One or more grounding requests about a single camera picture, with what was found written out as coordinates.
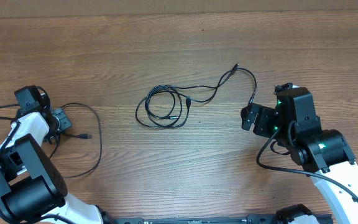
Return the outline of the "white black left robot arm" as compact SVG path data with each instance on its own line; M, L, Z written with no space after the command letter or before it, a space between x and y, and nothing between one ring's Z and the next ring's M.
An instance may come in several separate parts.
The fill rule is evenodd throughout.
M68 193L41 145L71 126L39 86L15 91L20 107L0 145L0 217L7 223L112 223L107 212Z

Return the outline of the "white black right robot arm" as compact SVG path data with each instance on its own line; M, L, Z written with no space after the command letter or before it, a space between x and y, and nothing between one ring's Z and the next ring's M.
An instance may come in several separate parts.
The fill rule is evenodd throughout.
M345 137L323 130L313 95L292 83L277 85L274 108L253 102L241 110L242 128L287 149L300 170L263 165L264 169L309 176L338 223L358 223L358 165Z

